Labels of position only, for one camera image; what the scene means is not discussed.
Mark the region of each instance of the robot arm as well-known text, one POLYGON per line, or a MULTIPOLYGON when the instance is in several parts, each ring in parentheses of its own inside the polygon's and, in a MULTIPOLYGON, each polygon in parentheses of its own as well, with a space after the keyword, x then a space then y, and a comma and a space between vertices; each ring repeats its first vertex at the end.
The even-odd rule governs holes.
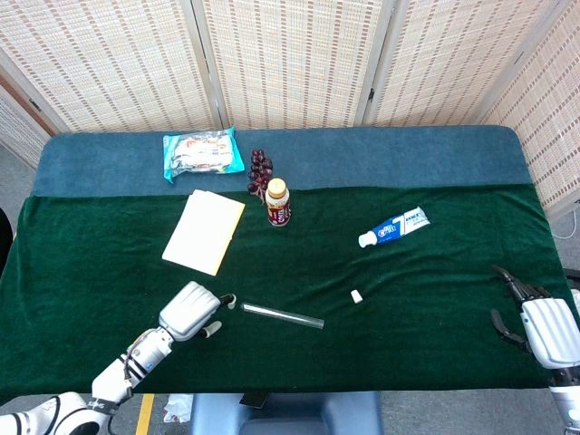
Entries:
POLYGON ((511 333, 499 312, 491 310, 496 332, 551 371, 548 388, 565 422, 565 433, 580 434, 580 331, 570 308, 542 287, 525 285, 501 267, 494 268, 519 308, 527 341, 511 333))
POLYGON ((169 353, 173 342, 198 335, 208 338, 220 327, 203 327, 222 305, 234 307, 236 297, 216 298, 203 286, 188 283, 159 314, 159 327, 145 331, 118 359, 92 382, 85 403, 76 392, 66 392, 28 412, 0 417, 2 435, 96 435, 132 396, 132 390, 169 353))

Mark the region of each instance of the bottle label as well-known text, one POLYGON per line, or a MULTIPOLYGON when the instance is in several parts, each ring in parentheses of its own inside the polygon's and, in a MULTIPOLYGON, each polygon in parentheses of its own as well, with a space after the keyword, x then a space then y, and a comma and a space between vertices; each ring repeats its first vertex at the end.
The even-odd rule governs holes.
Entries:
POLYGON ((272 207, 268 204, 268 220, 275 227, 286 225, 291 215, 290 201, 286 201, 283 206, 278 207, 272 207))

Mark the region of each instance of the blue toothpaste tube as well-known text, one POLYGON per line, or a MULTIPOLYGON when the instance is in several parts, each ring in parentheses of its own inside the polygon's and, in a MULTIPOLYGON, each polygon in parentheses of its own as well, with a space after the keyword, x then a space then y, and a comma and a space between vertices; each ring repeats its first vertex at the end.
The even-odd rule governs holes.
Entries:
POLYGON ((359 236, 359 245, 376 245, 401 238, 416 229, 425 227, 430 222, 420 207, 409 210, 407 213, 385 220, 378 227, 359 236))

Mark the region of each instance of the yellow notepad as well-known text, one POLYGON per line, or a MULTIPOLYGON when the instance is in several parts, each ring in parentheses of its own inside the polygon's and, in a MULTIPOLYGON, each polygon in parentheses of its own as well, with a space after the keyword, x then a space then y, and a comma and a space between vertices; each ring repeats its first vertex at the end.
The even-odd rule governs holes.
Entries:
POLYGON ((212 192, 194 190, 161 258, 215 276, 244 206, 212 192))

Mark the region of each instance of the bottle cap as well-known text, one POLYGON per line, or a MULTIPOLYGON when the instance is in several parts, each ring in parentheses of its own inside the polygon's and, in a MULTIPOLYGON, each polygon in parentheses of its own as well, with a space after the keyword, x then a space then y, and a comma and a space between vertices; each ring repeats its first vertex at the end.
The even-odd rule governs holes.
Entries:
POLYGON ((268 195, 274 199, 279 199, 286 194, 286 183, 283 179, 271 179, 268 183, 268 195))
POLYGON ((359 245, 361 247, 366 247, 367 245, 376 245, 376 244, 377 244, 377 236, 372 231, 361 234, 359 236, 359 245))

